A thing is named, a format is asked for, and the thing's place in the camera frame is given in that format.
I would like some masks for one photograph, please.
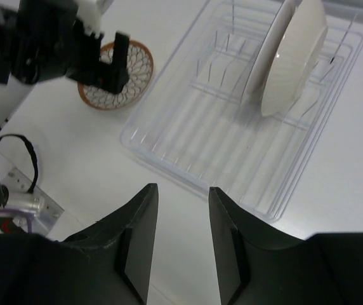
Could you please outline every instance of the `white tabletop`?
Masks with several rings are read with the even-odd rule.
[[[103,18],[105,40],[112,40],[118,29],[129,32],[151,49],[158,71],[203,3],[115,0]],[[39,186],[84,226],[128,202],[147,183],[158,183],[152,290],[175,304],[217,305],[208,204],[143,166],[121,146],[119,134],[129,112],[94,110],[81,101],[75,83],[59,79],[37,86],[3,133],[22,133],[33,141],[41,160]],[[20,143],[5,139],[0,146],[31,177]],[[363,50],[283,218],[274,226],[300,238],[318,231],[363,231]],[[56,230],[62,236],[72,233],[64,221]]]

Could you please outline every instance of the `purple cable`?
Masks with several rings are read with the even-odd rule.
[[[27,221],[28,233],[32,233],[32,223],[30,221],[29,214],[27,214],[23,211],[15,210],[13,208],[0,209],[0,214],[13,214],[13,215],[24,217]]]

